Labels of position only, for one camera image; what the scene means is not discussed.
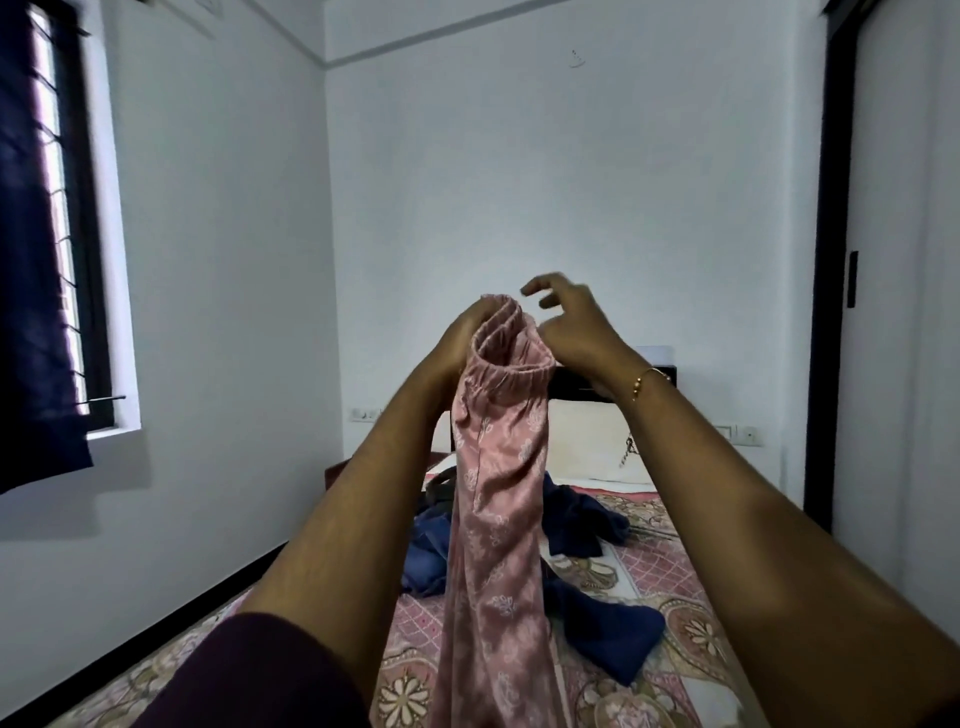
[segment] floral bedsheet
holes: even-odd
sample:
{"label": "floral bedsheet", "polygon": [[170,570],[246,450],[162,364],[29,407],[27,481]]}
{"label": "floral bedsheet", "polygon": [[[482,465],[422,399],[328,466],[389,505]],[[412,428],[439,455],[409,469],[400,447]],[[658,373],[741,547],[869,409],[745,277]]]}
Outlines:
{"label": "floral bedsheet", "polygon": [[[595,559],[547,556],[563,579],[599,599],[646,604],[666,618],[660,645],[623,688],[566,644],[554,624],[554,669],[573,728],[733,728],[740,704],[727,670],[729,647],[696,574],[656,494],[589,491],[630,519],[625,546],[604,544]],[[55,728],[125,728],[166,685],[207,634],[236,611],[246,593],[59,718]],[[442,596],[402,595],[371,707],[377,728],[426,725],[437,676]]]}

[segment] hand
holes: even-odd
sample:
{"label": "hand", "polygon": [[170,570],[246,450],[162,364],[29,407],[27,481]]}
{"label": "hand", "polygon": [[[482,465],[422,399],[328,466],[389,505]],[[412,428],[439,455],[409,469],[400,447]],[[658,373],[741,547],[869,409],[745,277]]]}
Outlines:
{"label": "hand", "polygon": [[456,394],[460,375],[467,366],[473,334],[499,307],[494,298],[478,300],[447,327],[437,346],[423,359],[420,366],[441,386],[444,405],[449,405]]}
{"label": "hand", "polygon": [[607,365],[633,351],[623,342],[590,289],[571,283],[563,273],[537,276],[520,289],[524,296],[540,291],[550,294],[540,299],[540,308],[561,306],[564,312],[540,325],[543,339],[557,361],[591,381],[603,382]]}

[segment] forearm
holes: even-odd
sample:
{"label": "forearm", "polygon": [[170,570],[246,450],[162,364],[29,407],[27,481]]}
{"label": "forearm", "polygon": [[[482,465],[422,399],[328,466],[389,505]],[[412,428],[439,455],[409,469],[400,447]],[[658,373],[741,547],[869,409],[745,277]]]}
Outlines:
{"label": "forearm", "polygon": [[[914,725],[960,690],[960,650],[759,475],[625,349],[613,392],[773,725]],[[811,675],[816,688],[810,689]]]}
{"label": "forearm", "polygon": [[313,635],[368,703],[443,399],[442,384],[421,364],[244,605]]}

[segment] dark blue curtain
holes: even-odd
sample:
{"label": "dark blue curtain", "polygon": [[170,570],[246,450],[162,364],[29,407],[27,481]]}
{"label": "dark blue curtain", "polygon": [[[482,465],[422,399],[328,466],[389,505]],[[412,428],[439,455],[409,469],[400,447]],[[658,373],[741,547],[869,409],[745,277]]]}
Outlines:
{"label": "dark blue curtain", "polygon": [[32,57],[28,4],[0,0],[0,493],[91,465],[60,310]]}

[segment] black door handle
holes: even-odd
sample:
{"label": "black door handle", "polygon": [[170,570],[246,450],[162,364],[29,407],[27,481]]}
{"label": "black door handle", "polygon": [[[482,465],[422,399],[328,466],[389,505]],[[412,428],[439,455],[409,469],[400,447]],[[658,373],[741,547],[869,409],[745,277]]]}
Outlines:
{"label": "black door handle", "polygon": [[856,267],[859,258],[859,251],[850,253],[850,265],[847,266],[847,308],[856,306]]}

